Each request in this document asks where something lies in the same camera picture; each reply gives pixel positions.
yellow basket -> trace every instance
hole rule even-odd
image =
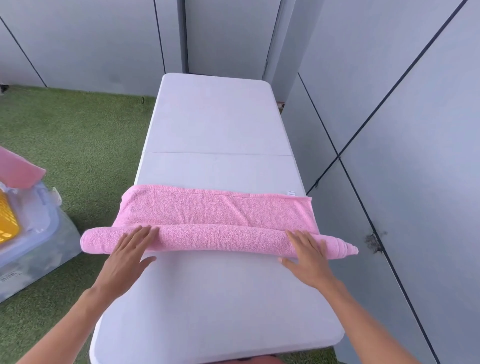
[[[20,226],[8,204],[7,195],[0,190],[0,244],[15,237],[19,231]]]

hand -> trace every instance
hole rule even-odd
[[[156,260],[156,257],[149,256],[140,261],[145,249],[157,235],[158,228],[138,226],[130,234],[120,237],[91,288],[103,303],[110,305],[122,296]]]
[[[336,286],[337,280],[333,275],[326,258],[327,247],[325,240],[320,240],[320,247],[317,241],[305,231],[286,230],[288,239],[292,243],[299,259],[298,264],[286,258],[279,258],[295,277],[303,283],[314,287],[323,293],[326,289]]]

pink towel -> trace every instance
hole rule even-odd
[[[228,250],[295,257],[285,229],[306,230],[325,239],[329,259],[358,249],[333,236],[320,235],[310,197],[241,194],[160,185],[137,185],[123,194],[111,228],[85,231],[87,253],[110,254],[119,237],[138,225],[158,226],[150,250]]]
[[[0,146],[0,182],[11,188],[30,188],[39,182],[45,170]]]

massage table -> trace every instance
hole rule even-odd
[[[305,196],[268,83],[180,73],[163,76],[135,184]],[[93,364],[209,363],[344,335],[323,296],[276,256],[149,255],[157,260],[98,321]]]

green turf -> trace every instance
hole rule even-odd
[[[155,99],[12,87],[0,97],[0,145],[44,167],[79,231],[108,226],[132,185]],[[18,360],[70,308],[104,256],[80,254],[0,303],[0,363]],[[88,343],[78,363],[87,363]],[[336,363],[333,350],[283,355],[287,364]]]

